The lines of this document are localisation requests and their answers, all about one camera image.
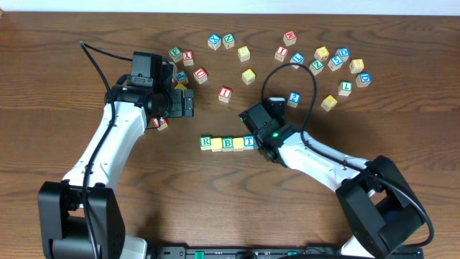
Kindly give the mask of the blue T block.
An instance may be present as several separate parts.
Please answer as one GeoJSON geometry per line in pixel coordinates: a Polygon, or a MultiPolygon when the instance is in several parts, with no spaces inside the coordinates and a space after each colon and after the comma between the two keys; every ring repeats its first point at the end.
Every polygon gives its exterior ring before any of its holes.
{"type": "Polygon", "coordinates": [[[244,136],[244,149],[245,150],[254,149],[254,137],[252,135],[244,136]]]}

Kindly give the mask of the yellow O block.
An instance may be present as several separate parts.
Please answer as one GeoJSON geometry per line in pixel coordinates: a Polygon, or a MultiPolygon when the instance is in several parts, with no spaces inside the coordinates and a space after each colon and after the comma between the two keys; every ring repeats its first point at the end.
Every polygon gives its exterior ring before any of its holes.
{"type": "Polygon", "coordinates": [[[223,150],[223,140],[221,137],[211,138],[211,151],[220,152],[223,150]]]}
{"type": "Polygon", "coordinates": [[[244,138],[243,137],[235,137],[232,140],[233,144],[233,151],[239,152],[244,150],[244,138]]]}

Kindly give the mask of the green B block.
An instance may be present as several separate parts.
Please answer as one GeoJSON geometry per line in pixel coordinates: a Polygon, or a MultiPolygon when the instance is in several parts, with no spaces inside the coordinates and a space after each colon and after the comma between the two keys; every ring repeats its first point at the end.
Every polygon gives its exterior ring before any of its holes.
{"type": "Polygon", "coordinates": [[[223,137],[222,138],[222,151],[231,152],[234,150],[233,138],[232,137],[223,137]]]}

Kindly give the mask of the green R block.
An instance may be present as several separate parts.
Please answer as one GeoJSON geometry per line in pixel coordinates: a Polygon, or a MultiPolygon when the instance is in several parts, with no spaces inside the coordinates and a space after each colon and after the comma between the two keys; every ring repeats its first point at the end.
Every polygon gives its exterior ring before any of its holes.
{"type": "Polygon", "coordinates": [[[200,149],[202,151],[211,149],[211,137],[210,136],[200,137],[200,149]]]}

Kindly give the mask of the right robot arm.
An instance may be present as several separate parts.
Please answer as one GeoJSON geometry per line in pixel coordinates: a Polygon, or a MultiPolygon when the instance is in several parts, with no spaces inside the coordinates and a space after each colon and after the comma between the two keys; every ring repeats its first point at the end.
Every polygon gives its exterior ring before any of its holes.
{"type": "Polygon", "coordinates": [[[276,120],[247,127],[268,160],[303,172],[336,194],[352,231],[341,256],[390,258],[432,242],[430,217],[389,158],[345,155],[276,120]]]}

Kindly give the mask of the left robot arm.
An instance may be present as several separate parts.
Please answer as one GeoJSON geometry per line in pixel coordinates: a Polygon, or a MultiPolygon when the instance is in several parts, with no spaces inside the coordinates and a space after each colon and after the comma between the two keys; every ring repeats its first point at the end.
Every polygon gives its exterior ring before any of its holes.
{"type": "Polygon", "coordinates": [[[192,117],[193,91],[115,85],[85,152],[60,182],[46,181],[37,201],[46,258],[148,258],[148,243],[126,233],[116,187],[150,120],[192,117]]]}

